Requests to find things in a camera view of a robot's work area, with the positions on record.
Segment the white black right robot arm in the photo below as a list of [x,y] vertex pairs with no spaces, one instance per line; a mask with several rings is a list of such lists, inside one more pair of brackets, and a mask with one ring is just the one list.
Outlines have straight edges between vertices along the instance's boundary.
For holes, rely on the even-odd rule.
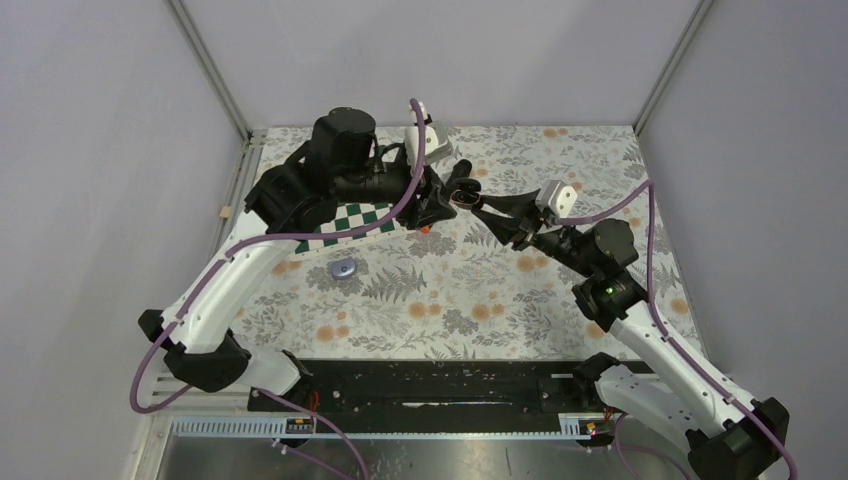
[[789,414],[775,398],[760,400],[721,372],[660,313],[651,277],[636,280],[630,225],[614,210],[574,217],[576,192],[553,182],[515,196],[467,195],[471,213],[515,250],[534,248],[578,273],[573,294],[581,313],[623,343],[658,376],[641,384],[621,363],[598,354],[583,364],[575,402],[631,416],[681,447],[701,479],[756,479],[783,461]]

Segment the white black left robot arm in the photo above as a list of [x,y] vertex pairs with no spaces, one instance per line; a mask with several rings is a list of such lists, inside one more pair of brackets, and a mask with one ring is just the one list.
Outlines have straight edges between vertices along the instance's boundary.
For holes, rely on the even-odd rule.
[[370,114],[335,108],[257,179],[229,237],[190,288],[171,306],[139,318],[177,380],[207,393],[234,384],[264,389],[288,411],[307,404],[305,368],[285,351],[240,343],[232,322],[303,243],[348,241],[391,223],[418,230],[455,216],[433,168],[451,154],[448,132],[422,103],[410,112],[402,140],[383,144]]

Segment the purple earbud charging case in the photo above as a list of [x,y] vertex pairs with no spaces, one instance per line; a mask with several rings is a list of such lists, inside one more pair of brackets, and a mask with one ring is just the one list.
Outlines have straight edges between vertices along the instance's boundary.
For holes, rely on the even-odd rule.
[[357,262],[353,258],[343,258],[329,265],[329,273],[334,280],[345,280],[356,274]]

